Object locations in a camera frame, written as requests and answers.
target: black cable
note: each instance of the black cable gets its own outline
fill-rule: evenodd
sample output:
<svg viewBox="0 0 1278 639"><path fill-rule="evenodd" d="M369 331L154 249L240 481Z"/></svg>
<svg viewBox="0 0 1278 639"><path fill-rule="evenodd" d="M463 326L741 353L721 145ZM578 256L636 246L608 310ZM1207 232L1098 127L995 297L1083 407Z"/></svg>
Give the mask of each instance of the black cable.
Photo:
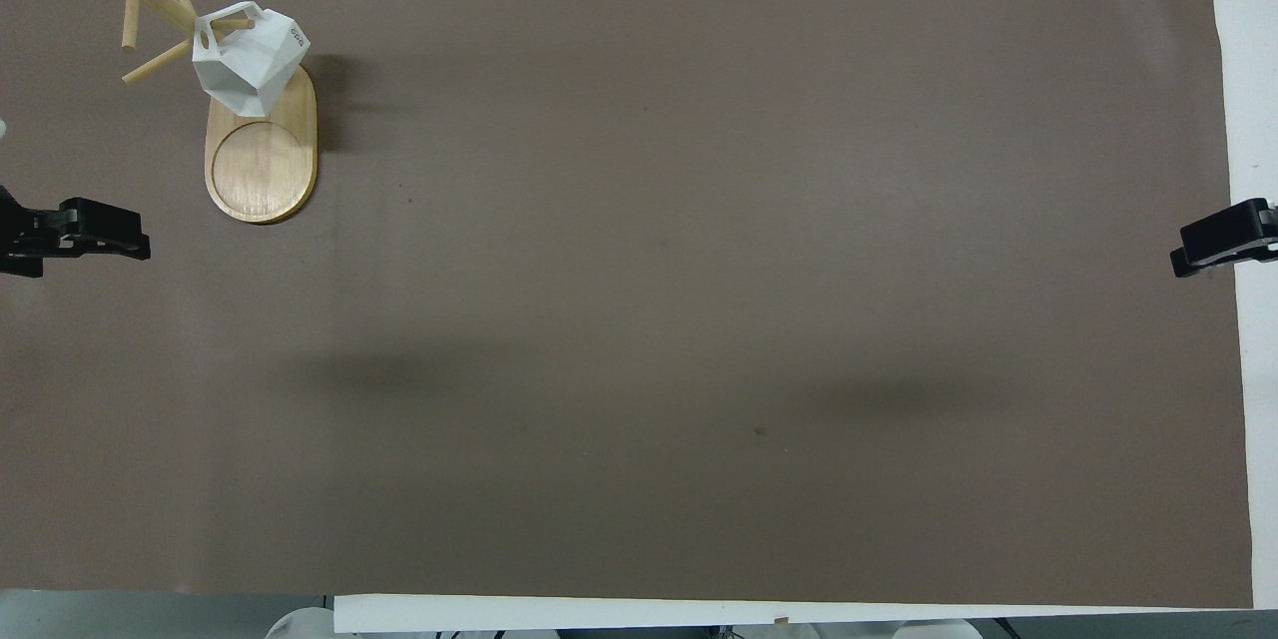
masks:
<svg viewBox="0 0 1278 639"><path fill-rule="evenodd" d="M1012 622L999 617L994 620L994 624L998 626L1003 626L1003 631L1006 631L1007 635L1011 636L1012 639L1021 639L1021 635L1017 634L1015 629L1012 629Z"/></svg>

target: mug handle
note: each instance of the mug handle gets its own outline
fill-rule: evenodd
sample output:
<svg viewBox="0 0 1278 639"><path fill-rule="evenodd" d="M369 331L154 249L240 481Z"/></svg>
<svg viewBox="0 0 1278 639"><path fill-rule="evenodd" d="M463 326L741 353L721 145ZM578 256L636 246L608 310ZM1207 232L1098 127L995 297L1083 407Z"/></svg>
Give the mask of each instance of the mug handle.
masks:
<svg viewBox="0 0 1278 639"><path fill-rule="evenodd" d="M208 15L196 17L196 35L190 42L192 60L213 60L213 58L221 55L217 47L217 35L213 33L213 20L235 15L236 12L243 12L250 20L262 19L262 8L253 1L236 3L235 5L224 6L221 10L210 12Z"/></svg>

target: black device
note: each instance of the black device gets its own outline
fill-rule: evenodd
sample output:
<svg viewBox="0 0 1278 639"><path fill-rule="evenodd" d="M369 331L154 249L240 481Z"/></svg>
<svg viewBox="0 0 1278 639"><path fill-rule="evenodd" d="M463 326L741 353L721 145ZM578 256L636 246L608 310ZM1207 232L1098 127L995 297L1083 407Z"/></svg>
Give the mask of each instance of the black device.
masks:
<svg viewBox="0 0 1278 639"><path fill-rule="evenodd" d="M27 210L0 185L0 272L43 276L46 257L87 253L150 259L142 216L89 198L69 198L58 210Z"/></svg>
<svg viewBox="0 0 1278 639"><path fill-rule="evenodd" d="M1278 250L1278 210L1265 198L1250 198L1181 226L1182 245L1172 250L1172 271L1194 276L1210 267L1245 259L1273 262Z"/></svg>

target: wooden mug tree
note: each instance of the wooden mug tree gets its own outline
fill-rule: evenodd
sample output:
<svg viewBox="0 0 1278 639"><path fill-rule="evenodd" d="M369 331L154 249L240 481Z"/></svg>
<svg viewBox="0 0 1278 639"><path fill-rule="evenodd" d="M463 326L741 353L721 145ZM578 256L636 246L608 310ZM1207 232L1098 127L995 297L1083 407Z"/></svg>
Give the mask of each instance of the wooden mug tree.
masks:
<svg viewBox="0 0 1278 639"><path fill-rule="evenodd" d="M138 81L188 56L197 38L198 14L190 0L124 0L124 29L120 46L137 49L138 15L142 6L183 35L135 70L123 75L125 84ZM252 20L212 20L215 38L252 29ZM238 116L212 98L204 135L204 184L213 202L236 220L266 225L281 221L302 208L314 189L318 171L317 111L314 87L298 66L284 93L266 116Z"/></svg>

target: wooden base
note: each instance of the wooden base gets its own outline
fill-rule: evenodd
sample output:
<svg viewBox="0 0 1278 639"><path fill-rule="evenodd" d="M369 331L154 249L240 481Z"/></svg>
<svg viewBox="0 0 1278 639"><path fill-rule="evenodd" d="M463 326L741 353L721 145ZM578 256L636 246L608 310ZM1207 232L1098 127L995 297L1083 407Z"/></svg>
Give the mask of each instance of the wooden base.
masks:
<svg viewBox="0 0 1278 639"><path fill-rule="evenodd" d="M311 198L320 170L316 92L298 66L268 116L238 116L208 104L204 184L235 220L268 225L286 220Z"/></svg>

